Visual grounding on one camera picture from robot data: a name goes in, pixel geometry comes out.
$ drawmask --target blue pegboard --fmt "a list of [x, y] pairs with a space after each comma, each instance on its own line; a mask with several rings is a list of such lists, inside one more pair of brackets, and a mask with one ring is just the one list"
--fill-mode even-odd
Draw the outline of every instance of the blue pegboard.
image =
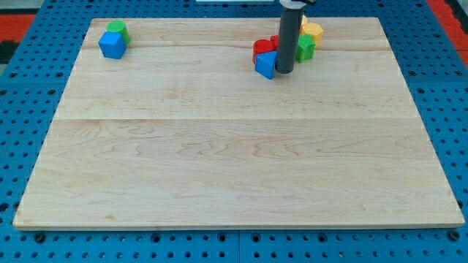
[[[319, 0], [306, 14], [380, 19], [466, 216], [468, 73], [425, 1]], [[352, 232], [19, 232], [12, 227], [92, 18], [279, 15], [277, 2], [46, 0], [0, 79], [0, 262], [468, 262], [465, 226]]]

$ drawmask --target wooden board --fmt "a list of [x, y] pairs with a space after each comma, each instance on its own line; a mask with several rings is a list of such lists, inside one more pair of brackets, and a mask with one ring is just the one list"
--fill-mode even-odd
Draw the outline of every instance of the wooden board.
[[279, 20], [93, 20], [13, 224], [22, 230], [395, 229], [464, 223], [376, 18], [315, 18], [266, 80]]

